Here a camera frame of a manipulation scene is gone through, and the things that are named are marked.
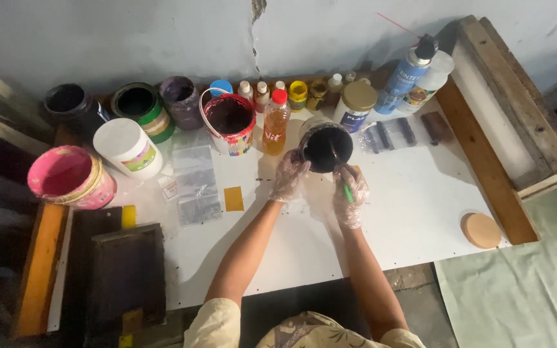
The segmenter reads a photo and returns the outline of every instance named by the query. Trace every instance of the green cloth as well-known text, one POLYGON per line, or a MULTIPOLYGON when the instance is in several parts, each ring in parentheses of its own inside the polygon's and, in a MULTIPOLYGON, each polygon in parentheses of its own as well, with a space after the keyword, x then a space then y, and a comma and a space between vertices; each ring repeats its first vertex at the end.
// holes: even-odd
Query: green cloth
POLYGON ((557 190, 524 207, 540 241, 435 263, 461 348, 557 347, 557 190))

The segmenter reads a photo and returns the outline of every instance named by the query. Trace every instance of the bucket handle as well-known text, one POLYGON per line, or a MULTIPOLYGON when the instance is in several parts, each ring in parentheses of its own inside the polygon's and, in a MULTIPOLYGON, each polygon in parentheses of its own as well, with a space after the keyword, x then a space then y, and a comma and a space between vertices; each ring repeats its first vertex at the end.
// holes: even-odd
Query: bucket handle
POLYGON ((201 100, 203 100, 203 96, 204 96, 205 92, 207 92, 207 91, 221 91, 221 92, 223 92, 223 94, 230 94, 230 93, 228 91, 225 91, 224 89, 212 87, 212 88, 208 88, 205 91, 203 91, 203 93, 201 93, 201 95, 199 96, 199 112, 201 112, 201 118, 203 118, 203 122, 208 127, 208 129, 210 129, 212 131, 212 133, 216 137, 218 137, 219 139, 224 139, 224 137, 222 135, 220 135, 220 133, 217 132, 214 129, 214 127, 212 127, 212 125, 210 124, 210 121, 208 121, 208 119, 205 115, 205 112, 203 111, 203 106, 201 105, 201 100))

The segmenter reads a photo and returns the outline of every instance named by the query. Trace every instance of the person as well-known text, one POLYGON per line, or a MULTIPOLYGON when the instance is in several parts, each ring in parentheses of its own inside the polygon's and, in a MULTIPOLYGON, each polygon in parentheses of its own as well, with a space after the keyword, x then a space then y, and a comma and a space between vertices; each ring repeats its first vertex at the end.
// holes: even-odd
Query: person
MULTIPOLYGON (((277 167, 268 201, 223 257, 205 303, 184 333, 185 348, 238 346, 242 296, 264 256, 281 208, 294 196, 310 165, 295 150, 285 154, 277 167)), ((350 281, 372 339, 344 329, 319 313, 304 312, 277 323, 257 347, 424 347, 409 331, 397 297, 360 227, 360 207, 369 194, 362 174, 344 164, 336 167, 333 179, 336 184, 333 205, 345 241, 350 281), (345 194, 344 183, 352 194, 352 202, 345 194)))

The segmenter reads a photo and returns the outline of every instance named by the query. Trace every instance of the green paint can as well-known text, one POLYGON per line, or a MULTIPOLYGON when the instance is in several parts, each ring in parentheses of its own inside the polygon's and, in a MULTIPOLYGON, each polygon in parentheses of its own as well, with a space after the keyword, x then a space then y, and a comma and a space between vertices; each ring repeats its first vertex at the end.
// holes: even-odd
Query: green paint can
POLYGON ((147 83, 129 83, 120 88, 113 95, 111 109, 118 117, 138 123, 154 144, 169 139, 175 131, 175 122, 166 113, 158 91, 147 83))

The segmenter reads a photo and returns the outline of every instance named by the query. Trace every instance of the blue spray can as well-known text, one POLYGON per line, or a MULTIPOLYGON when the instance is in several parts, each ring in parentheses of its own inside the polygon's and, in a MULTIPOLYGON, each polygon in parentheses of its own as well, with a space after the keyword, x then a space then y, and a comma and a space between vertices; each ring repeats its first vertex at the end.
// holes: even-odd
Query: blue spray can
POLYGON ((375 111, 387 115, 394 110, 399 100, 412 90, 437 52, 437 40, 428 34, 423 36, 416 48, 410 49, 398 64, 397 69, 382 91, 379 92, 375 111))

